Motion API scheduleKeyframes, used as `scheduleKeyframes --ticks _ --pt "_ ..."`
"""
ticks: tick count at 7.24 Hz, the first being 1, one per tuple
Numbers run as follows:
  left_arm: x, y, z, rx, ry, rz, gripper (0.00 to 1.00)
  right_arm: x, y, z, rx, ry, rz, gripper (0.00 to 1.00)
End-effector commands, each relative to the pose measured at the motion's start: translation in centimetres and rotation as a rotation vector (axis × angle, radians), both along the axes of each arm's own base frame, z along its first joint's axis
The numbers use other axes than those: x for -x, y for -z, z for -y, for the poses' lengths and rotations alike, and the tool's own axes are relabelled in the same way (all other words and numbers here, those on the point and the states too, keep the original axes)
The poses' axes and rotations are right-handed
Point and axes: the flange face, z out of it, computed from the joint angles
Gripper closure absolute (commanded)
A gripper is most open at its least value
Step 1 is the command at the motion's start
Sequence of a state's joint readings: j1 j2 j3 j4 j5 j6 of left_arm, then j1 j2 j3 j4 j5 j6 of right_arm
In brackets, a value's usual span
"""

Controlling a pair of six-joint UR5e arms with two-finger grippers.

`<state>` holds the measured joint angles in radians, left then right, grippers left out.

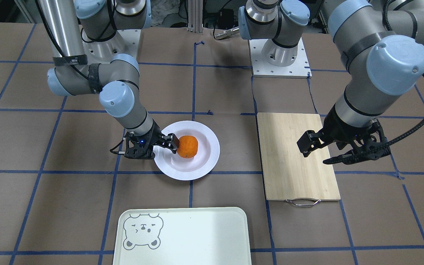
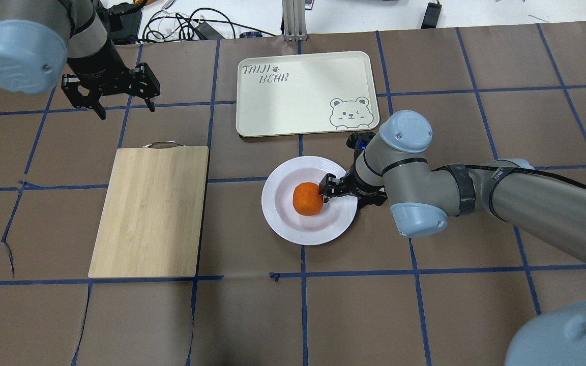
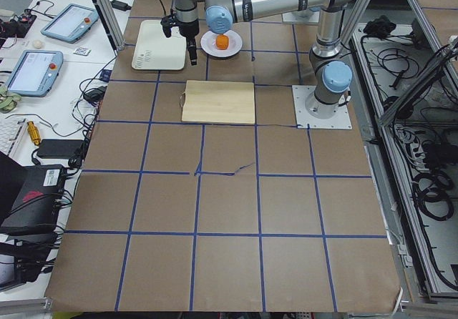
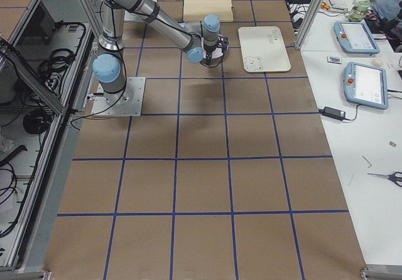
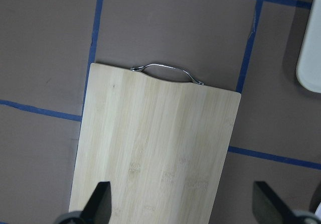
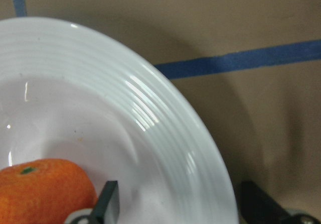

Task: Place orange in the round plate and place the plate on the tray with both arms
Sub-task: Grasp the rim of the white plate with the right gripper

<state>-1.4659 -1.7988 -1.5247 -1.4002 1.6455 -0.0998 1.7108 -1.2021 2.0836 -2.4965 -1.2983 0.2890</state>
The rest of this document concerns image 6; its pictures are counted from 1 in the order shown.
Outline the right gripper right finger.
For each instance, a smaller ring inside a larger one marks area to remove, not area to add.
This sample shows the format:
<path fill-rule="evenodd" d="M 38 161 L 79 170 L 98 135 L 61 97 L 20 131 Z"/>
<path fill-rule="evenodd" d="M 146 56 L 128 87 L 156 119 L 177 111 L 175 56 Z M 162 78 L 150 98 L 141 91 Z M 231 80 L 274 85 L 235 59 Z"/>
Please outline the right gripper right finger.
<path fill-rule="evenodd" d="M 240 212 L 247 223 L 320 223 L 310 214 L 291 214 L 253 181 L 241 183 Z"/>

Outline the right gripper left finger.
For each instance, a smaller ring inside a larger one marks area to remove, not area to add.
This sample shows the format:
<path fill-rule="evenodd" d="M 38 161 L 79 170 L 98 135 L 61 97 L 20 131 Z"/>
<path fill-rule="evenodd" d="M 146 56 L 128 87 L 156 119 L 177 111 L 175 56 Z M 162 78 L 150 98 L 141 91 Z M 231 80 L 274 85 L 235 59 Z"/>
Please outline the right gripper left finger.
<path fill-rule="evenodd" d="M 116 180 L 107 181 L 89 215 L 89 223 L 117 223 L 119 218 L 119 187 Z"/>

